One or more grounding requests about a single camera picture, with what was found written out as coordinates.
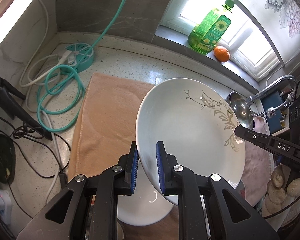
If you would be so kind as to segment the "right gloved hand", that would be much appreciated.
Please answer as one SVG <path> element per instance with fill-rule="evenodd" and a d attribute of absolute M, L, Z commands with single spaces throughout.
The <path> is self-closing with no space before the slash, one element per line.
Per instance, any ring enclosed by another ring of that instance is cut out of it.
<path fill-rule="evenodd" d="M 267 217 L 279 212 L 300 197 L 300 178 L 290 183 L 288 178 L 291 169 L 285 165 L 277 166 L 267 184 L 267 192 L 262 203 L 262 216 Z"/>

